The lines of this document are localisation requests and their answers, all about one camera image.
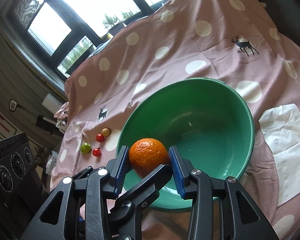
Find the red cherry tomato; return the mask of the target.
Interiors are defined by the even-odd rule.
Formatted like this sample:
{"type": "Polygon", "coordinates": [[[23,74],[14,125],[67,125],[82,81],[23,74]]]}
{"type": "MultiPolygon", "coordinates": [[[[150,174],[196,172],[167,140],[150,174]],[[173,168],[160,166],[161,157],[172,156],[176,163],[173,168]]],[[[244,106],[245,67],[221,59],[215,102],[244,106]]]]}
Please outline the red cherry tomato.
{"type": "Polygon", "coordinates": [[[96,141],[97,142],[104,142],[105,139],[106,139],[106,137],[103,134],[101,134],[101,133],[99,133],[99,134],[96,135],[96,141]]]}
{"type": "Polygon", "coordinates": [[[93,151],[92,151],[92,154],[93,154],[93,156],[95,156],[95,157],[100,157],[100,156],[102,155],[101,149],[100,149],[99,147],[94,148],[93,151]]]}

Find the green plastic bowl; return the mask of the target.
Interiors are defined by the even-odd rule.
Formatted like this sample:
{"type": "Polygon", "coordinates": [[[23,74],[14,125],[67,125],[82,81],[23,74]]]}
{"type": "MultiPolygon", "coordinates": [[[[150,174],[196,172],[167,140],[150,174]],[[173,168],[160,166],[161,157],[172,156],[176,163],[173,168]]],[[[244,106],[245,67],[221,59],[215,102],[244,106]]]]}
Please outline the green plastic bowl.
{"type": "Polygon", "coordinates": [[[191,78],[150,95],[134,110],[117,145],[153,138],[176,146],[212,178],[241,178],[255,141],[252,114],[243,98],[224,82],[191,78]]]}

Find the black trigger lever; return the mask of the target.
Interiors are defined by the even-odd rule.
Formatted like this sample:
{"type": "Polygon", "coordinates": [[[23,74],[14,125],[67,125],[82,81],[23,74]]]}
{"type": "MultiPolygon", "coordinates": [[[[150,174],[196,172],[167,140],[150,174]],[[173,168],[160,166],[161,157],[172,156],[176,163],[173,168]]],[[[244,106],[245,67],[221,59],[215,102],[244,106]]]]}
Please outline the black trigger lever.
{"type": "Polygon", "coordinates": [[[142,212],[160,196],[159,191],[171,178],[171,166],[161,164],[117,198],[109,214],[112,239],[142,239],[142,212]]]}

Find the tan round fruit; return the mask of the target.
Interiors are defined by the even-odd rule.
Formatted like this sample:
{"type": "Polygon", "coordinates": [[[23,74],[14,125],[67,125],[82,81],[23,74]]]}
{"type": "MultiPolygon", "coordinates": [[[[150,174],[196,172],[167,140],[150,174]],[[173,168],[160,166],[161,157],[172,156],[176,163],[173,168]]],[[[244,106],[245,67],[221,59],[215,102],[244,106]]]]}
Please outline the tan round fruit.
{"type": "Polygon", "coordinates": [[[108,137],[108,136],[110,136],[110,134],[111,134],[111,129],[109,129],[109,128],[103,128],[101,134],[102,134],[104,137],[108,137]]]}

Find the black window frame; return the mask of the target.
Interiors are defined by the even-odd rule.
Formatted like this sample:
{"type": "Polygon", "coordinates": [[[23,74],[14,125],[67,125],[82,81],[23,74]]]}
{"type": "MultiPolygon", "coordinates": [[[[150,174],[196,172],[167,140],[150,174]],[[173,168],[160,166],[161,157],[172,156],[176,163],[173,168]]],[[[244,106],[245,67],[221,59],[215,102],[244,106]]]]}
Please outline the black window frame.
{"type": "Polygon", "coordinates": [[[11,0],[7,18],[26,48],[62,80],[88,54],[169,0],[11,0]]]}

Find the white paper napkin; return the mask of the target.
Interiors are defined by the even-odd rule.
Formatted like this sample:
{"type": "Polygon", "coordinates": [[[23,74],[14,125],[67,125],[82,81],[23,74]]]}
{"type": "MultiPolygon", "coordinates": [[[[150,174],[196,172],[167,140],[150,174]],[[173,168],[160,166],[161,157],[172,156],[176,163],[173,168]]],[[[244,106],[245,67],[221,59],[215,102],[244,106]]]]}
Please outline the white paper napkin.
{"type": "Polygon", "coordinates": [[[278,206],[300,193],[300,111],[296,104],[266,110],[259,119],[279,179],[278,206]]]}

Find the green round fruit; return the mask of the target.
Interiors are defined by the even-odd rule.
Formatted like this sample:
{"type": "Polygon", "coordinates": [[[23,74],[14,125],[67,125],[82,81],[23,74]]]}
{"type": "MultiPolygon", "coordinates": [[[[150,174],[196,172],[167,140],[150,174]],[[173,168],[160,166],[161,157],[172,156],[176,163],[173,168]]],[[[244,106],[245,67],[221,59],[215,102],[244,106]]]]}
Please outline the green round fruit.
{"type": "Polygon", "coordinates": [[[91,152],[91,145],[87,142],[83,143],[81,145],[81,153],[82,154],[88,154],[91,152]]]}

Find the pink crumpled clothes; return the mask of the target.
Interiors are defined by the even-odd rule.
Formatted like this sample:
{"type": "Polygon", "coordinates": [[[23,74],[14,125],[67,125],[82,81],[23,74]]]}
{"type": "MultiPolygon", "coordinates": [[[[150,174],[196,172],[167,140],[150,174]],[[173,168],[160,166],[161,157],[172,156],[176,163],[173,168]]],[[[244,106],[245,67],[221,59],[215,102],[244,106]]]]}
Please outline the pink crumpled clothes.
{"type": "Polygon", "coordinates": [[[68,128],[68,113],[69,103],[66,102],[62,107],[54,114],[54,118],[57,120],[56,127],[64,134],[68,128]]]}

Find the pink polka dot cloth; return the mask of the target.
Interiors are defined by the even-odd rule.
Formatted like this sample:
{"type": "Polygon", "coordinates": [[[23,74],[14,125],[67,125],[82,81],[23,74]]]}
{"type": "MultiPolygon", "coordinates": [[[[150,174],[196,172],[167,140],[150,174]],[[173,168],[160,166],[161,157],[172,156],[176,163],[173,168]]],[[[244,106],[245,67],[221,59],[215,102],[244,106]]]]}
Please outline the pink polka dot cloth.
{"type": "Polygon", "coordinates": [[[171,0],[120,31],[66,80],[68,129],[51,187],[115,156],[121,130],[136,107],[166,85],[192,77],[225,82],[247,103],[256,127],[241,183],[280,239],[300,229],[300,193],[278,206],[279,179],[259,119],[271,108],[300,111],[300,47],[278,32],[258,0],[171,0]],[[96,135],[111,129],[104,142],[96,135]],[[83,143],[91,152],[81,153],[83,143]],[[102,155],[95,157],[94,148],[102,155]]]}

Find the orange mandarin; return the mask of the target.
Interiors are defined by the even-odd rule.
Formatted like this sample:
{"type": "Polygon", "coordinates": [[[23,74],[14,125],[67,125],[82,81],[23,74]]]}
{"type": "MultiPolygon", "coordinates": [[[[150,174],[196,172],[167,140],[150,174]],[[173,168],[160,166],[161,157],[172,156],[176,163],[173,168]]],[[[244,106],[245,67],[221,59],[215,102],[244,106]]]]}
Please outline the orange mandarin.
{"type": "Polygon", "coordinates": [[[144,178],[159,165],[170,165],[170,158],[160,141],[143,138],[136,141],[129,149],[129,162],[136,174],[144,178]]]}

